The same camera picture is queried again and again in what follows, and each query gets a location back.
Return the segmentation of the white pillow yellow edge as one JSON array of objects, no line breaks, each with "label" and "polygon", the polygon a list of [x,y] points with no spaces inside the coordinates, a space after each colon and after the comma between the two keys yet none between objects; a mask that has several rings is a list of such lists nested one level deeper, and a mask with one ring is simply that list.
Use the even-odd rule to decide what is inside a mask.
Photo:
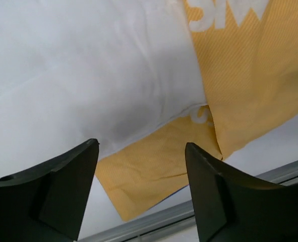
[{"label": "white pillow yellow edge", "polygon": [[181,1],[0,1],[0,177],[205,103]]}]

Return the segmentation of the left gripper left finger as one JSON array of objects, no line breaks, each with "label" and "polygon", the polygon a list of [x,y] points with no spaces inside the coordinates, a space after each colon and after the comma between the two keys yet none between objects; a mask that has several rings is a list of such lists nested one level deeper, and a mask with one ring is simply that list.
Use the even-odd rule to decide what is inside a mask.
[{"label": "left gripper left finger", "polygon": [[76,241],[98,155],[98,141],[89,139],[0,178],[0,241]]}]

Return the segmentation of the Mickey Mouse pillowcase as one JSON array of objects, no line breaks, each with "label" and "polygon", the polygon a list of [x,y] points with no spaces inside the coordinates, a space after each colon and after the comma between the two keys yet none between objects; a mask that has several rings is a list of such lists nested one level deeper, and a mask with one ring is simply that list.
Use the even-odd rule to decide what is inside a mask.
[{"label": "Mickey Mouse pillowcase", "polygon": [[225,160],[298,114],[298,1],[184,1],[207,104],[100,162],[123,221],[188,184],[184,147]]}]

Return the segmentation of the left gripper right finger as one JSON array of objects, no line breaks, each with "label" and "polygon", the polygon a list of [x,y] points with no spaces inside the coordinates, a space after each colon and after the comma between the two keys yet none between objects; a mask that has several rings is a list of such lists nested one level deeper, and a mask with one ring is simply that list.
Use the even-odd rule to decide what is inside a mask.
[{"label": "left gripper right finger", "polygon": [[251,176],[194,143],[185,159],[200,241],[298,241],[298,183]]}]

